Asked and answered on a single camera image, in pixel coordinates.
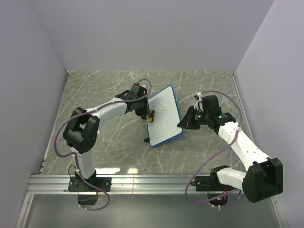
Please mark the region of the blue-framed small whiteboard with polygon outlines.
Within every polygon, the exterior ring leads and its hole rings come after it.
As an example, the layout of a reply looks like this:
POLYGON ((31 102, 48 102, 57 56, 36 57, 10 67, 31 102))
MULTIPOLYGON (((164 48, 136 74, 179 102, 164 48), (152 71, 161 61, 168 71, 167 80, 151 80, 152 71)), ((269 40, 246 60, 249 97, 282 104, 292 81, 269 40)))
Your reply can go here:
POLYGON ((183 133, 178 127, 181 121, 176 95, 172 85, 169 85, 149 98, 149 107, 154 110, 154 121, 147 123, 149 144, 157 147, 174 139, 183 133))

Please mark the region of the yellow bone-shaped whiteboard eraser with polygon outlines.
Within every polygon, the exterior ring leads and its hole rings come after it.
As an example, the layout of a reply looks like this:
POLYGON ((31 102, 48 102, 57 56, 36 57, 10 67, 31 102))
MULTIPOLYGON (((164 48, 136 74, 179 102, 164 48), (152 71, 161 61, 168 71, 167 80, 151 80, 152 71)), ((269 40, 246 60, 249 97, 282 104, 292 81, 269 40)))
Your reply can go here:
POLYGON ((148 123, 153 123, 154 122, 154 115, 155 115, 155 111, 154 110, 150 110, 150 113, 146 117, 146 121, 148 123))

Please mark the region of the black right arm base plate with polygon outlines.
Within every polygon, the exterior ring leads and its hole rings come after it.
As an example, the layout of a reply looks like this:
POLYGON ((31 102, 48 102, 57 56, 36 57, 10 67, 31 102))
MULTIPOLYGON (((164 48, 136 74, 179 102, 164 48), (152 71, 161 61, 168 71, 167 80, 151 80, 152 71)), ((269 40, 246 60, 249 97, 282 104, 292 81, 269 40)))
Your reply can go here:
POLYGON ((218 179, 212 176, 196 176, 190 185, 194 186, 197 192, 221 191, 224 189, 223 185, 219 183, 218 179))

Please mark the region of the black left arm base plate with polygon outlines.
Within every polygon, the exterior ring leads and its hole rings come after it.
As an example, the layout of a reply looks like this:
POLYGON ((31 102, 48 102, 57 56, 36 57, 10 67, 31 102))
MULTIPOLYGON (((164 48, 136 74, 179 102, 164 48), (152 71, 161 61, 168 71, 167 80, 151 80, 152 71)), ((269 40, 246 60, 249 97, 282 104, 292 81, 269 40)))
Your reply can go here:
POLYGON ((74 176, 70 178, 68 192, 93 192, 99 191, 99 188, 105 192, 109 192, 112 184, 111 177, 94 177, 86 180, 89 185, 84 182, 80 176, 74 176))

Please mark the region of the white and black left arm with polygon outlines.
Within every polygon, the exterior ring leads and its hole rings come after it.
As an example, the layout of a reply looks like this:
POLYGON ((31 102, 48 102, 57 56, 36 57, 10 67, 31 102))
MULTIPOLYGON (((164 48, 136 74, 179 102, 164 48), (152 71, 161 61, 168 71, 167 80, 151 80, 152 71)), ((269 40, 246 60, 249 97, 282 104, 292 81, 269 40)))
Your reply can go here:
POLYGON ((149 109, 148 98, 130 100, 120 95, 95 108, 77 107, 67 123, 63 138, 76 158, 76 177, 85 191, 91 191, 97 185, 96 170, 93 165, 92 148, 97 140, 99 127, 106 121, 135 111, 142 118, 153 118, 154 111, 149 109))

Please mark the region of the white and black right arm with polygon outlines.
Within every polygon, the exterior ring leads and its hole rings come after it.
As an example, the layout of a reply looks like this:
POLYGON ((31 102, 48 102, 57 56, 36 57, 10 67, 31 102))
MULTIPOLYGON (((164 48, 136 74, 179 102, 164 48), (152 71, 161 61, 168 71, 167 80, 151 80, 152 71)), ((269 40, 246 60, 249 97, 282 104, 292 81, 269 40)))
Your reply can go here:
POLYGON ((188 108, 178 127, 198 130, 206 125, 222 138, 235 152, 245 167, 245 172, 229 166, 219 166, 211 170, 209 180, 192 178, 196 189, 211 188, 224 190, 228 186, 241 190, 250 202, 279 195, 283 192, 283 164, 278 158, 270 158, 262 152, 241 130, 238 122, 230 113, 222 113, 220 107, 196 110, 188 108))

